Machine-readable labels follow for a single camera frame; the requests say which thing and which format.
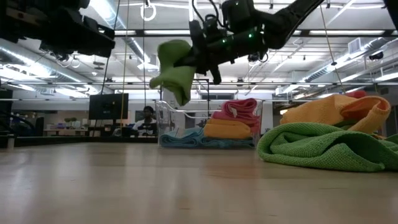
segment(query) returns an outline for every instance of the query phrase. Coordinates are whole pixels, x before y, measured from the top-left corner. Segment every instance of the clear plastic bin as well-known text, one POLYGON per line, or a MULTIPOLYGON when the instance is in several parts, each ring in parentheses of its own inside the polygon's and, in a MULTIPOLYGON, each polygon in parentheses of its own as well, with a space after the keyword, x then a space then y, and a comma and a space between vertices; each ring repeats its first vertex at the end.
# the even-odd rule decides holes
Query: clear plastic bin
POLYGON ((235 118, 230 119, 233 121, 232 124, 225 118, 215 121, 212 114, 216 111, 218 111, 216 114, 220 114, 221 110, 176 110, 167 102, 158 101, 156 118, 159 145, 182 148, 254 149, 260 138, 262 117, 262 101, 255 100, 255 102, 257 105, 251 112, 256 118, 255 122, 251 120, 248 121, 250 125, 241 125, 244 122, 235 122, 235 118), (213 124, 214 121, 216 126, 206 126, 207 123, 213 124))

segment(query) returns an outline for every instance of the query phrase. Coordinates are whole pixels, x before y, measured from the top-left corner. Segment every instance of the ceiling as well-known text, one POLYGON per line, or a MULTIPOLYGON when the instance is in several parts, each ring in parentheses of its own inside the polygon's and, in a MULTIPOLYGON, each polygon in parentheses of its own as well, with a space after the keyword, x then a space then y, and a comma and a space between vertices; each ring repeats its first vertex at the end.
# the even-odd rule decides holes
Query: ceiling
MULTIPOLYGON (((107 13, 101 7, 104 2, 108 0, 91 0, 88 9, 82 9, 81 13, 96 19, 100 24, 107 25, 103 17, 107 13)), ((187 0, 152 0, 149 2, 151 6, 156 8, 156 15, 150 21, 144 21, 141 17, 142 1, 118 1, 113 2, 114 8, 120 2, 119 17, 124 21, 126 28, 129 30, 150 30, 150 29, 188 29, 188 20, 190 11, 188 10, 189 2, 187 0)), ((282 7, 285 7, 292 0, 273 0, 274 9, 270 8, 270 0, 255 0, 256 8, 259 10, 275 13, 282 7)), ((386 9, 383 7, 382 0, 331 0, 331 8, 326 8, 326 2, 323 5, 323 14, 327 29, 334 30, 392 30, 395 29, 386 9)), ((200 14, 204 17, 206 14, 213 14, 214 10, 211 4, 205 0, 198 0, 197 7, 200 14)), ((144 16, 150 17, 153 9, 144 9, 144 16)), ((299 27, 299 29, 324 29, 322 22, 321 10, 318 7, 314 10, 299 27)), ((224 82, 236 82, 238 78, 243 78, 245 82, 299 82, 303 77, 306 77, 309 71, 312 71, 331 60, 331 53, 334 57, 338 58, 339 54, 347 51, 348 44, 357 37, 333 37, 329 38, 330 48, 328 41, 324 37, 292 37, 285 47, 279 50, 270 50, 268 52, 269 59, 265 63, 256 63, 254 66, 250 65, 246 57, 238 58, 235 64, 224 63, 220 65, 220 73, 224 82)), ((189 37, 134 37, 137 44, 143 49, 146 55, 152 60, 153 66, 158 65, 156 59, 158 46, 168 40, 183 39, 191 43, 189 37)), ((94 57, 86 55, 78 55, 75 57, 79 59, 80 66, 77 68, 68 66, 66 69, 71 70, 87 80, 94 82, 102 82, 104 79, 105 69, 96 70, 93 62, 102 62, 107 64, 106 77, 112 78, 114 82, 121 82, 123 76, 126 77, 126 82, 149 82, 152 77, 157 76, 157 70, 146 69, 141 70, 138 66, 141 61, 138 60, 135 53, 129 46, 126 46, 122 38, 116 38, 116 47, 112 51, 109 58, 94 57)), ((39 50, 40 41, 38 40, 20 40, 18 45, 37 55, 43 55, 39 50)), ((395 59, 398 49, 396 44, 392 43, 387 49, 384 49, 384 58, 382 60, 370 61, 367 57, 358 57, 338 69, 340 78, 350 76, 362 70, 375 67, 380 63, 385 63, 388 60, 395 59)), ((37 63, 44 63, 44 61, 55 59, 49 55, 44 55, 37 63)), ((64 67, 70 64, 71 60, 66 63, 61 63, 64 67)), ((197 75, 197 78, 206 78, 203 75, 197 75)), ((369 74, 361 76, 363 80, 369 80, 369 74)), ((331 72, 325 75, 322 79, 316 79, 313 82, 337 82, 337 76, 331 72)), ((253 88, 254 85, 243 86, 243 88, 253 88)), ((258 90, 275 90, 277 85, 258 85, 255 88, 258 90)), ((110 90, 121 89, 121 85, 107 86, 110 90)), ((144 89, 148 88, 147 85, 126 85, 126 89, 144 89)), ((228 89, 237 88, 236 85, 218 85, 212 86, 213 89, 228 89)), ((294 90, 306 91, 305 88, 297 88, 294 90)))

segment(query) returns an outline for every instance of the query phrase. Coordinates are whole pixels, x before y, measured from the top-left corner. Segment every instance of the green towel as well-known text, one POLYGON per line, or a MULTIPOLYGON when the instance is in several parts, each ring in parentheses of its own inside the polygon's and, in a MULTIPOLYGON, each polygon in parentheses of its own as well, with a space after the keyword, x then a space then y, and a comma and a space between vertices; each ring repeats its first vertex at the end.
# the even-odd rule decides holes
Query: green towel
POLYGON ((157 54, 160 61, 160 75, 153 78, 149 86, 155 88, 162 85, 170 90, 180 106, 191 100, 191 87, 195 76, 195 67, 174 67, 174 63, 186 56, 191 49, 184 40, 171 40, 160 44, 157 54))
POLYGON ((320 123, 289 123, 263 135, 261 159, 278 164, 356 172, 398 170, 398 136, 368 134, 320 123))

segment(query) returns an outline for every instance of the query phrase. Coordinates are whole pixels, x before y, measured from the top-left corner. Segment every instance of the floor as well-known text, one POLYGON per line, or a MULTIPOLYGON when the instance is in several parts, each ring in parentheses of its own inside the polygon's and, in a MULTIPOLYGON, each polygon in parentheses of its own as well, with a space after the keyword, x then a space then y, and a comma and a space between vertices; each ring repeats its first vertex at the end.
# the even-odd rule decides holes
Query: floor
POLYGON ((1 224, 398 223, 398 175, 254 151, 83 143, 0 153, 1 224))

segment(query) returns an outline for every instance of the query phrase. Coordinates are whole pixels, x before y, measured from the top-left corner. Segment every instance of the orange towel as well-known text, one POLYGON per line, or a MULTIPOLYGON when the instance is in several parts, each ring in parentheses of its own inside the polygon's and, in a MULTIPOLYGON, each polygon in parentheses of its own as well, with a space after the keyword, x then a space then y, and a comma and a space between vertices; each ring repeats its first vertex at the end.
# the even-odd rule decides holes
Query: orange towel
POLYGON ((386 121, 390 110, 389 102, 378 96, 356 99, 345 95, 331 95, 288 110, 280 123, 316 122, 334 125, 355 120, 358 122, 349 128, 350 131, 371 134, 386 121))
POLYGON ((204 135, 210 138, 247 139, 251 138, 250 127, 240 121, 209 119, 204 128, 204 135))

